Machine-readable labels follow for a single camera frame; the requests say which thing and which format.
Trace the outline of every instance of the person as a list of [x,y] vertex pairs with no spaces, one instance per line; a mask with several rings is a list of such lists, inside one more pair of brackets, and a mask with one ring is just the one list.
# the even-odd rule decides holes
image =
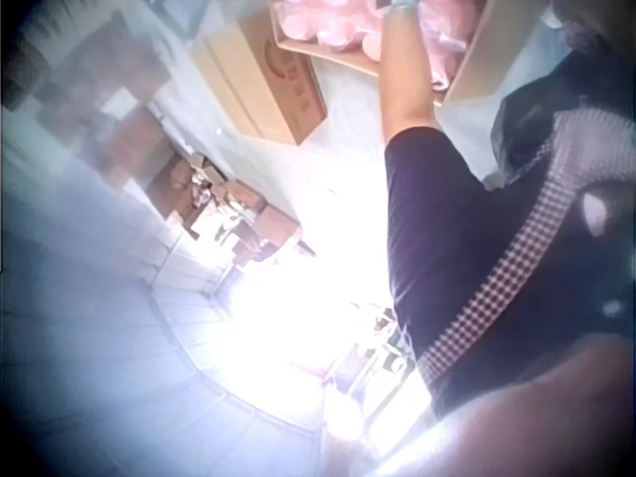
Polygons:
[[[543,161],[510,187],[493,192],[487,192],[470,174],[435,119],[430,64],[415,4],[414,0],[394,1],[385,16],[379,85],[387,142],[391,290],[400,328],[408,335],[413,358],[422,370],[432,356],[428,350],[458,323],[457,317],[473,303],[489,273],[508,256],[509,245],[529,219],[557,162]],[[564,124],[581,122],[577,116]],[[626,131],[633,134],[633,123]],[[572,150],[585,156],[584,164],[592,164],[588,169],[593,171],[594,161],[587,158],[598,150],[594,141],[599,141],[583,136],[574,134],[574,142],[587,142]],[[621,165],[633,184],[633,144],[626,154],[620,156],[621,160],[627,158]],[[596,177],[589,176],[585,184],[593,179]],[[423,375],[433,397],[433,410],[441,419],[439,426],[453,429],[457,437],[451,439],[452,451],[433,445],[417,454],[417,465],[386,475],[612,475],[591,469],[580,473],[584,467],[577,466],[573,471],[551,470],[550,466],[522,468],[531,457],[566,467],[569,461],[556,459],[554,454],[573,452],[573,447],[559,447],[568,439],[572,446],[580,443],[575,454],[581,459],[578,464],[589,462],[592,455],[598,457],[598,449],[585,458],[578,452],[593,447],[594,442],[599,444],[589,435],[595,426],[606,431],[598,435],[615,439],[612,442],[617,448],[625,439],[631,442],[632,427],[619,429],[617,422],[633,419],[633,400],[629,400],[633,399],[633,202],[631,214],[599,236],[590,232],[576,206],[578,192],[572,192],[574,205],[563,212],[562,225],[550,246],[503,312],[485,331],[480,330],[479,338],[447,369],[434,379]],[[576,387],[592,386],[594,380],[581,371],[577,360],[563,365],[567,372],[550,374],[549,386],[533,381],[544,383],[536,378],[537,370],[544,370],[546,363],[553,363],[577,340],[594,334],[601,334],[603,345],[592,347],[578,359],[595,369],[599,379],[603,373],[607,375],[605,391],[621,402],[611,416],[610,408],[615,405],[611,398],[603,401],[573,393]],[[513,386],[519,382],[525,384]],[[569,392],[566,383],[571,383]],[[560,393],[552,391],[553,384]],[[547,391],[537,394],[536,389]],[[588,398],[594,405],[584,403]],[[542,408],[546,412],[533,422],[533,412]],[[561,418],[555,418],[560,412]],[[466,451],[466,462],[472,467],[462,467],[460,449]],[[509,458],[507,453],[513,451],[527,452],[528,458]],[[521,467],[512,470],[513,462]]]

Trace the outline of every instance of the bracelet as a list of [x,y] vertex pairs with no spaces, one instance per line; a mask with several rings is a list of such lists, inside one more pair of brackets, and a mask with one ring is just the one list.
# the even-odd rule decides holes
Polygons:
[[418,3],[418,0],[393,0],[391,3],[391,11],[416,8]]

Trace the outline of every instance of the black bag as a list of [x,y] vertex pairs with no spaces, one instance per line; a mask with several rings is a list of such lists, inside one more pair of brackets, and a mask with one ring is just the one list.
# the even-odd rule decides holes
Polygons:
[[634,117],[633,67],[602,39],[587,53],[570,53],[551,74],[509,94],[491,132],[504,185],[510,185],[545,157],[555,113],[597,107]]

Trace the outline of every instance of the plastic bag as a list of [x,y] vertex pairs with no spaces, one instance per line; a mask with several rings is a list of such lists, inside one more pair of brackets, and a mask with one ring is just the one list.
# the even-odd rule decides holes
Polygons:
[[381,28],[366,0],[284,0],[274,9],[288,38],[317,41],[336,51],[360,46],[368,32]]
[[426,38],[451,51],[466,51],[478,19],[472,0],[422,0],[419,4],[419,25]]
[[[382,52],[382,18],[376,0],[282,0],[274,5],[288,38],[317,42],[332,51],[362,47],[373,61]],[[433,89],[445,90],[455,77],[460,56],[475,30],[474,0],[422,0],[420,27],[430,54]]]

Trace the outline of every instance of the open cardboard box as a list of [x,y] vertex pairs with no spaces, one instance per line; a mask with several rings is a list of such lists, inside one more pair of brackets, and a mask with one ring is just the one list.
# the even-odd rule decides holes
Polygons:
[[[269,11],[278,47],[345,65],[374,77],[379,65],[362,52],[332,53],[314,43],[287,38],[273,9],[279,0],[269,0]],[[455,80],[437,98],[437,105],[494,93],[508,69],[528,41],[549,0],[486,0],[473,41]]]

